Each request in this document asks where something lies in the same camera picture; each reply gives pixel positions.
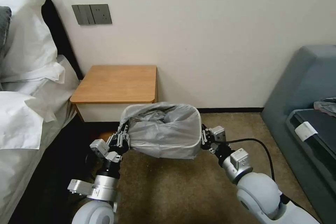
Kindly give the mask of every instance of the plastic bag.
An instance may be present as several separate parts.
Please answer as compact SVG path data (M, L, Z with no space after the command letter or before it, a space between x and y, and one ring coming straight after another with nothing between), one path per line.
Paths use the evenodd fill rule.
M314 109L336 117L336 97L326 98L321 101L314 102Z
M128 121L132 149L157 158L193 159L201 148L201 116L185 104L139 104L127 107L120 125Z

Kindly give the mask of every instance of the black headboard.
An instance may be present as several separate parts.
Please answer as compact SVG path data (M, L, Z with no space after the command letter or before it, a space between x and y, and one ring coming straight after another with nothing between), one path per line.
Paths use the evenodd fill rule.
M46 0L42 6L42 17L49 27L53 37L52 39L57 47L57 53L59 55L64 55L75 70L78 79L83 79L83 74L72 50L68 35L52 0Z

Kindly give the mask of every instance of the floor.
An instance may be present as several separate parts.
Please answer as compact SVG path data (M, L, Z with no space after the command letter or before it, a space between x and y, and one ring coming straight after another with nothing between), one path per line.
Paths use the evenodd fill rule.
M202 114L202 122L207 127L225 127L227 140L257 138L264 142L280 190L316 217L258 113ZM254 171L270 175L267 156L259 144L231 146L245 148ZM121 164L119 190L120 224L258 223L236 200L236 187L208 151L201 151L195 160L156 159L129 151Z

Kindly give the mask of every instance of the power outlet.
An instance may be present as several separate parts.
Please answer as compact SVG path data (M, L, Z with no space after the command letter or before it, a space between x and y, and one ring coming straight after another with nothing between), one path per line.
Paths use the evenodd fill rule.
M112 24L109 6L103 5L90 5L94 23L99 24Z

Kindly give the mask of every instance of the wall switch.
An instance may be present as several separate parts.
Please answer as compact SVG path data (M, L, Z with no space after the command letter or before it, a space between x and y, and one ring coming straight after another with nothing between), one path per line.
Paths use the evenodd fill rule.
M95 24L112 24L110 10L107 4L90 5L90 8Z
M72 9L79 25L93 25L95 23L90 5L72 5Z

